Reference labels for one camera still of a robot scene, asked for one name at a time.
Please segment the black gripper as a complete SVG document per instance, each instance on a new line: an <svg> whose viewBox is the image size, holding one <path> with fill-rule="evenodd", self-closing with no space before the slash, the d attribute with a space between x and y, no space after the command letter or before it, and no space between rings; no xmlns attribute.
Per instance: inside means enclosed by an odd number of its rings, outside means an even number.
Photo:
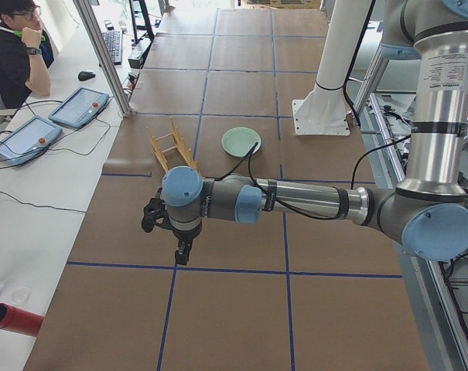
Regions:
<svg viewBox="0 0 468 371"><path fill-rule="evenodd" d="M173 235L178 240L178 247L175 251L176 264L187 265L190 259L193 240L198 237L202 231L202 221L197 220L190 223L179 223L176 220L171 221Z"/></svg>

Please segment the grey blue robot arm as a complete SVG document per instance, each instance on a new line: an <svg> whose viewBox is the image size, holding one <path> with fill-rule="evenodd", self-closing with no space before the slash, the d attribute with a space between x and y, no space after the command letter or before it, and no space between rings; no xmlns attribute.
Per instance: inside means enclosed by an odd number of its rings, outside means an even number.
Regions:
<svg viewBox="0 0 468 371"><path fill-rule="evenodd" d="M203 219L255 223L273 210L349 220L425 260L468 253L468 196L458 183L468 132L468 1L390 1L382 48L396 56L413 49L421 60L405 178L394 189L339 189L241 175L205 179L173 168L156 193L156 214L178 240L178 264L188 262Z"/></svg>

